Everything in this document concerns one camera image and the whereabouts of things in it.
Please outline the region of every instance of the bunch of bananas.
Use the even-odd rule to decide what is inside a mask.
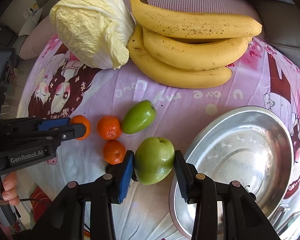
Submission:
[[[225,67],[246,51],[262,26],[236,14],[188,13],[130,0],[137,20],[130,58],[153,80],[178,88],[211,88],[231,77]]]

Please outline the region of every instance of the screw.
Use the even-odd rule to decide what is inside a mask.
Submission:
[[[106,173],[105,175],[103,175],[103,178],[106,179],[106,180],[112,179],[112,174]]]
[[[71,181],[71,182],[69,182],[69,183],[67,184],[67,186],[68,186],[69,188],[73,188],[73,187],[77,186],[77,183],[76,183],[75,181]]]
[[[196,176],[195,176],[197,179],[205,179],[205,175],[202,174],[202,173],[198,173]]]
[[[231,184],[235,187],[240,187],[240,185],[241,185],[241,183],[237,180],[232,181]]]

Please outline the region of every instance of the human hand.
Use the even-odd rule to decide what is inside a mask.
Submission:
[[[20,199],[17,195],[17,173],[14,171],[6,175],[3,179],[3,188],[2,198],[5,201],[13,206],[16,206],[20,203]]]

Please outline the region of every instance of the metal bowl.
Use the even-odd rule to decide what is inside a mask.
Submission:
[[[256,195],[258,206],[269,219],[287,191],[293,148],[279,117],[262,107],[244,106],[211,122],[197,135],[184,157],[214,181],[240,181]],[[190,239],[196,204],[185,203],[176,176],[170,188],[169,209],[177,229]],[[218,238],[221,236],[222,203],[218,202]]]

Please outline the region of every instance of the cartoon girl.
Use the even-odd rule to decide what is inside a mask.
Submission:
[[[28,106],[29,116],[36,115],[38,118],[48,119],[69,116],[82,102],[83,94],[101,70],[84,65],[64,44],[58,48],[45,70],[41,70],[40,73],[46,70],[49,72],[51,69],[54,69],[54,72],[49,84],[47,81],[36,81],[36,90]]]
[[[295,103],[291,96],[291,88],[288,79],[281,69],[278,69],[273,55],[268,53],[270,72],[270,92],[264,95],[265,107],[275,113],[287,126],[293,146],[293,172],[291,184],[284,199],[290,198],[300,185],[300,118],[294,110]]]

